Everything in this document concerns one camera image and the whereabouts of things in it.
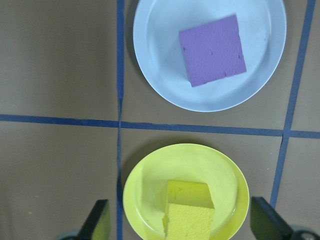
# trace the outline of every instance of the blue tape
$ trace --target blue tape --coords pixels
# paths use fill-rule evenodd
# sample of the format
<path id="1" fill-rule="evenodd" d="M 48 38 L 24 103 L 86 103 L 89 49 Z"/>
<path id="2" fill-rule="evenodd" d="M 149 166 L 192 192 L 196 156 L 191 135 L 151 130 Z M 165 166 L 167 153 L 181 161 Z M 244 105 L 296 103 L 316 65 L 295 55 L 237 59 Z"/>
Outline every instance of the blue tape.
<path id="1" fill-rule="evenodd" d="M 163 130 L 178 132 L 197 132 L 197 133 L 215 133 L 215 134 L 236 134 L 236 135 L 256 135 L 281 137 L 282 130 L 262 129 L 262 128 L 243 128 L 228 126 L 201 126 L 201 125 L 182 125 L 182 124 L 153 124 L 145 122 L 126 122 L 121 123 L 124 129 L 144 129 L 144 130 Z"/>
<path id="2" fill-rule="evenodd" d="M 302 139 L 320 139 L 320 132 L 317 131 L 291 131 L 290 137 Z"/>
<path id="3" fill-rule="evenodd" d="M 116 70 L 116 89 L 118 96 L 118 140 L 117 140 L 117 168 L 118 177 L 116 185 L 117 203 L 116 203 L 116 239 L 123 239 L 123 191 L 121 181 L 121 122 L 122 106 L 124 99 L 125 82 L 125 0 L 117 0 L 117 18 L 116 18 L 116 41 L 117 41 L 117 70 Z"/>
<path id="4" fill-rule="evenodd" d="M 308 0 L 305 16 L 304 16 L 304 23 L 302 28 L 302 34 L 300 39 L 300 45 L 298 50 L 298 56 L 295 63 L 293 81 L 291 86 L 290 98 L 289 103 L 286 111 L 284 128 L 283 128 L 283 137 L 282 143 L 279 150 L 278 161 L 276 165 L 272 192 L 270 197 L 270 205 L 275 208 L 277 204 L 277 199 L 279 195 L 279 188 L 282 179 L 282 174 L 284 170 L 284 164 L 288 149 L 289 137 L 291 136 L 291 127 L 294 118 L 297 97 L 299 92 L 299 86 L 301 81 L 301 75 L 304 68 L 304 62 L 306 58 L 307 46 L 309 41 L 310 29 L 312 24 L 312 19 L 315 10 L 315 0 Z"/>
<path id="5" fill-rule="evenodd" d="M 103 128 L 118 128 L 119 126 L 119 123 L 117 121 L 110 121 L 110 120 L 60 118 L 60 117 L 48 117 L 48 116 L 7 115 L 7 114 L 0 114 L 0 121 L 103 127 Z"/>

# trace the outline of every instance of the yellow plate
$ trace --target yellow plate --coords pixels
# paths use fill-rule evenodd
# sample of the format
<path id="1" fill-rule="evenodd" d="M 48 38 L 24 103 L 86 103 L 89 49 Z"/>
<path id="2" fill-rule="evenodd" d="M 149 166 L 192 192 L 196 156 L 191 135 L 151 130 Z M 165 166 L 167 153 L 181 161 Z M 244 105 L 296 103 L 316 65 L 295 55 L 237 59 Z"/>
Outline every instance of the yellow plate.
<path id="1" fill-rule="evenodd" d="M 250 198 L 238 166 L 213 148 L 175 144 L 144 157 L 125 183 L 124 212 L 142 239 L 165 239 L 162 219 L 168 180 L 208 184 L 215 207 L 210 240 L 228 240 L 243 224 Z"/>

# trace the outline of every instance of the yellow sponge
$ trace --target yellow sponge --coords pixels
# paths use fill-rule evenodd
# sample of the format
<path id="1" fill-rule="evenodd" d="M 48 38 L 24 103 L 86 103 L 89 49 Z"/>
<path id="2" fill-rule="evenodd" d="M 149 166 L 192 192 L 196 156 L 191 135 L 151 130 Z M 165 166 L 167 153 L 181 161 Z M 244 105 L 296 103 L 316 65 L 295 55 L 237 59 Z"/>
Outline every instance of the yellow sponge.
<path id="1" fill-rule="evenodd" d="M 166 240 L 208 240 L 214 204 L 205 183 L 170 180 L 163 218 Z"/>

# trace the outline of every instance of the sponge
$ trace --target sponge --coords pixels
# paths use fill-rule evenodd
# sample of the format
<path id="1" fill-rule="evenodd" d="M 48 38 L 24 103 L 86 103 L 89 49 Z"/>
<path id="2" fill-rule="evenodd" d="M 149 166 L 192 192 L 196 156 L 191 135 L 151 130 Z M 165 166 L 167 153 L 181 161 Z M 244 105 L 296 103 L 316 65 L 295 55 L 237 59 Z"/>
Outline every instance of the sponge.
<path id="1" fill-rule="evenodd" d="M 179 33 L 192 87 L 247 71 L 236 15 Z"/>
<path id="2" fill-rule="evenodd" d="M 209 240 L 214 213 L 207 184 L 168 182 L 163 218 L 166 240 Z"/>

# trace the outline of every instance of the table surface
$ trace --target table surface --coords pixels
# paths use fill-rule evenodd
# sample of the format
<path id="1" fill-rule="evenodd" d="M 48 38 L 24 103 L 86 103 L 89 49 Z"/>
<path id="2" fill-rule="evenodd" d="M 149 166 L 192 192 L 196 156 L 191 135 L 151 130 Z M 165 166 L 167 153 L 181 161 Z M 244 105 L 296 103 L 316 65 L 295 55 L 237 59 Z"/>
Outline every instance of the table surface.
<path id="1" fill-rule="evenodd" d="M 138 0 L 2 0 L 0 239 L 76 231 L 98 199 L 110 201 L 111 240 L 140 239 L 117 199 L 139 160 L 176 143 L 226 154 L 251 196 L 320 233 L 320 2 L 284 3 L 286 45 L 270 81 L 239 106 L 201 113 L 143 77 Z M 254 239 L 249 216 L 232 239 Z"/>

